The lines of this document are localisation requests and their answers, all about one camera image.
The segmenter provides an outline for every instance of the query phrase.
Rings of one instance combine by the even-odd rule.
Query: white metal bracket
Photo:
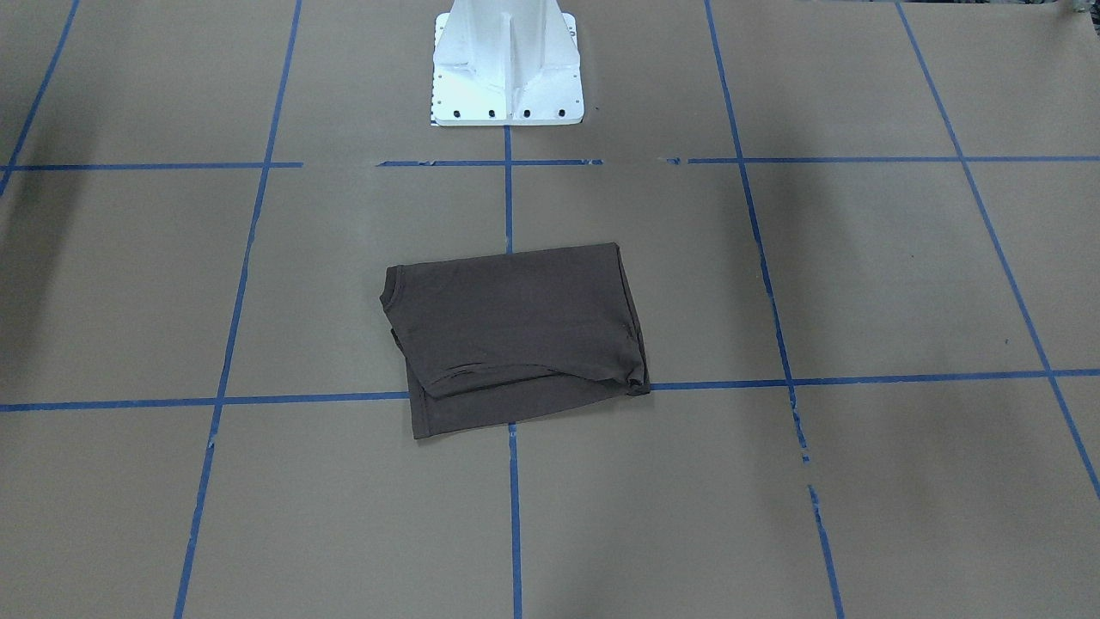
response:
[[[436,19],[432,60],[432,124],[574,124],[584,117],[576,20],[557,0],[454,0]]]

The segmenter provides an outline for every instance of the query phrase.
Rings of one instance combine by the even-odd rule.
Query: white mounting plate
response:
[[[442,13],[436,18],[437,46],[450,15]],[[575,46],[576,18],[564,12],[561,16],[565,20],[565,26]],[[546,69],[538,79],[529,81],[518,90],[516,109],[509,111],[508,96],[503,89],[486,87],[466,73],[436,65],[431,80],[431,124],[433,126],[576,124],[584,118],[580,69]]]

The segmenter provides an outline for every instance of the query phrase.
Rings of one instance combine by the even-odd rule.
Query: folded cloth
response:
[[[381,299],[415,439],[649,394],[615,243],[391,266]]]

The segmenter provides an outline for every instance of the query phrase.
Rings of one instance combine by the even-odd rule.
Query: dark gray towel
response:
[[[650,390],[615,243],[391,266],[382,306],[416,439]]]

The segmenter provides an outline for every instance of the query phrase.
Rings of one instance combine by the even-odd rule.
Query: vertical blue line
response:
[[[504,234],[505,253],[513,252],[512,239],[512,126],[504,125]]]
[[[825,557],[825,572],[828,573],[828,586],[833,592],[833,609],[836,611],[836,619],[844,619],[844,603],[840,600],[840,587],[836,582],[836,567],[833,565],[833,549],[828,543],[828,533],[825,531],[825,523],[822,521],[822,505],[817,498],[817,490],[813,485],[810,488],[810,502],[814,506],[814,520],[817,522],[817,538],[822,543],[822,555]]]
[[[760,223],[757,219],[756,202],[752,199],[752,188],[749,185],[748,167],[745,165],[745,155],[741,151],[740,132],[737,130],[737,117],[734,114],[734,101],[729,95],[729,85],[726,80],[726,67],[722,60],[722,48],[718,45],[718,32],[714,25],[714,11],[711,9],[711,0],[703,0],[706,7],[706,21],[711,29],[711,44],[714,47],[714,59],[718,65],[718,79],[722,81],[722,93],[726,99],[726,114],[729,117],[729,132],[734,137],[734,150],[737,153],[737,167],[741,174],[741,187],[745,189],[745,202],[749,210],[749,221],[752,224],[752,239],[756,241],[757,251],[760,253],[760,273],[763,278],[763,287],[768,292],[768,300],[771,302],[771,319],[776,325],[776,344],[779,346],[779,358],[783,365],[783,378],[787,382],[787,395],[791,401],[791,416],[794,419],[794,432],[799,439],[799,446],[802,447],[802,462],[810,462],[806,436],[802,432],[802,418],[799,416],[799,400],[794,393],[794,377],[791,375],[791,363],[787,355],[787,344],[783,340],[783,328],[779,320],[779,306],[776,303],[776,292],[771,285],[771,273],[768,269],[768,257],[763,247],[763,236],[760,234]]]
[[[512,616],[524,617],[524,578],[519,538],[519,452],[516,447],[516,424],[508,424],[509,479],[512,485]]]
[[[959,143],[958,135],[955,133],[955,126],[952,124],[952,120],[947,115],[947,108],[944,106],[944,101],[939,96],[939,90],[936,88],[936,84],[932,79],[932,73],[928,70],[928,64],[925,62],[924,54],[921,52],[921,46],[916,42],[916,35],[913,33],[913,27],[910,25],[909,19],[905,16],[905,10],[902,9],[901,3],[895,4],[895,7],[898,9],[898,15],[901,18],[901,23],[905,27],[905,34],[909,36],[909,42],[912,44],[913,52],[916,54],[916,62],[921,65],[921,70],[924,73],[924,79],[928,82],[928,88],[932,90],[932,98],[935,99],[936,107],[939,108],[939,115],[944,119],[944,126],[947,128],[947,134],[952,139],[952,144],[955,145],[955,154],[963,164],[963,170],[966,173],[967,183],[970,185],[970,192],[974,194],[974,200],[978,205],[978,211],[981,213],[981,220],[986,224],[986,231],[989,232],[989,237],[993,243],[993,248],[997,250],[997,257],[1000,259],[1001,267],[1004,269],[1004,276],[1009,279],[1009,286],[1012,288],[1012,295],[1016,299],[1016,306],[1020,308],[1020,314],[1024,319],[1024,324],[1027,327],[1027,333],[1031,335],[1032,344],[1035,346],[1035,352],[1038,354],[1040,362],[1043,364],[1043,371],[1046,373],[1047,382],[1050,384],[1050,389],[1054,391],[1054,398],[1058,402],[1058,408],[1062,410],[1062,417],[1066,422],[1066,428],[1069,429],[1069,435],[1072,438],[1074,445],[1077,447],[1077,455],[1080,456],[1081,463],[1085,465],[1085,472],[1089,477],[1089,482],[1092,484],[1092,491],[1096,494],[1097,498],[1100,499],[1100,479],[1097,477],[1096,467],[1092,466],[1092,460],[1089,457],[1089,453],[1085,449],[1085,443],[1081,441],[1081,435],[1077,430],[1077,422],[1074,421],[1074,416],[1069,412],[1066,399],[1062,395],[1062,388],[1058,386],[1058,379],[1050,368],[1050,362],[1046,356],[1046,351],[1043,350],[1043,343],[1040,342],[1038,331],[1035,329],[1035,323],[1032,322],[1031,313],[1027,312],[1027,305],[1024,302],[1024,296],[1020,291],[1020,286],[1016,284],[1016,277],[1012,274],[1012,267],[1009,265],[1009,258],[1004,254],[1004,248],[1001,246],[1000,239],[997,236],[997,230],[993,228],[993,221],[989,217],[989,211],[986,209],[986,201],[981,198],[981,192],[978,190],[978,183],[975,180],[974,173],[970,170],[970,164],[963,154],[963,145]]]
[[[3,177],[0,177],[0,196],[2,196],[4,189],[8,188],[8,181],[11,180],[12,168],[19,159],[19,153],[26,144],[26,136],[31,133],[31,124],[34,122],[35,114],[38,113],[38,106],[42,103],[42,98],[46,95],[46,87],[50,86],[50,79],[54,76],[54,70],[57,68],[57,62],[62,57],[62,51],[65,48],[65,42],[68,41],[69,30],[73,29],[73,19],[76,18],[76,10],[79,5],[80,0],[73,0],[73,5],[69,7],[68,16],[65,18],[65,27],[62,29],[62,36],[57,40],[57,47],[54,48],[54,55],[50,58],[50,65],[46,67],[46,75],[43,76],[42,84],[38,86],[38,92],[34,96],[34,101],[31,103],[31,110],[26,113],[26,120],[23,121],[23,129],[19,132],[19,139],[15,140],[15,148],[12,150],[11,158],[8,159],[8,166],[3,170]]]
[[[252,207],[252,221],[249,225],[249,239],[244,245],[244,258],[241,262],[241,276],[237,284],[237,300],[233,302],[233,319],[229,327],[229,338],[226,342],[226,358],[218,382],[217,405],[210,419],[210,433],[207,438],[206,456],[202,460],[202,474],[199,477],[199,489],[195,498],[195,512],[191,516],[191,530],[187,540],[187,553],[184,555],[184,568],[179,576],[179,590],[176,595],[174,619],[183,619],[187,603],[187,589],[190,586],[191,567],[195,564],[195,550],[199,541],[199,528],[202,523],[202,510],[206,506],[207,488],[210,484],[210,469],[213,466],[213,452],[218,429],[221,425],[221,411],[229,386],[229,373],[233,364],[233,349],[237,345],[237,332],[241,324],[241,309],[244,306],[244,290],[249,281],[249,259],[252,256],[252,245],[256,240],[256,224],[263,209],[264,194],[267,190],[267,176],[271,170],[272,153],[275,150],[275,135],[278,132],[278,120],[283,109],[283,96],[290,75],[290,59],[294,56],[294,43],[298,34],[298,19],[301,16],[301,0],[294,4],[294,18],[290,22],[290,35],[286,44],[286,55],[283,58],[283,74],[279,78],[278,91],[275,97],[275,110],[272,112],[271,129],[267,132],[267,150],[264,155],[264,167],[260,173],[260,185],[256,188],[256,200]]]

